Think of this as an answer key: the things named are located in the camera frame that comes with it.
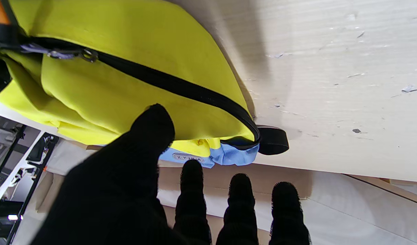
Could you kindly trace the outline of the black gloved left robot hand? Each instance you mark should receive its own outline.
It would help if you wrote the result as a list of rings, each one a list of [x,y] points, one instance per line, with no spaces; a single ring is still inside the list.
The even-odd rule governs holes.
[[[148,107],[129,132],[68,172],[30,245],[211,245],[198,161],[182,167],[173,228],[157,198],[158,160],[174,137],[166,109]],[[215,244],[258,245],[255,198],[246,174],[231,178],[227,202]],[[275,184],[272,217],[268,245],[311,244],[293,184]]]

